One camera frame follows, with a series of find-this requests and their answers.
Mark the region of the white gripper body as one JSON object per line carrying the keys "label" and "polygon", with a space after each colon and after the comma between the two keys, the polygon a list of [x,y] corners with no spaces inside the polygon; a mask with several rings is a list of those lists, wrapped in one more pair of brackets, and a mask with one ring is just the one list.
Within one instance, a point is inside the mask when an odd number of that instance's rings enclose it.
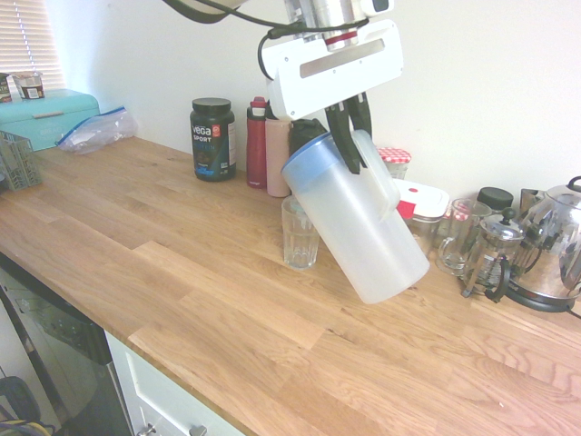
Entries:
{"label": "white gripper body", "polygon": [[399,77],[403,53],[391,20],[365,25],[356,45],[336,52],[321,39],[266,48],[267,93],[274,115],[297,120]]}

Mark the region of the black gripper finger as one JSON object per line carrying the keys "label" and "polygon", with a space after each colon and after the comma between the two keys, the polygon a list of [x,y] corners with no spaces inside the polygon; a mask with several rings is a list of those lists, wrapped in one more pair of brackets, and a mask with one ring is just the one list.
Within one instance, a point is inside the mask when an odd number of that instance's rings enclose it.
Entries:
{"label": "black gripper finger", "polygon": [[361,157],[350,132],[350,114],[346,103],[336,103],[325,108],[330,133],[340,155],[351,173],[359,174]]}
{"label": "black gripper finger", "polygon": [[347,100],[349,117],[355,130],[363,130],[372,136],[372,122],[367,93],[362,92]]}

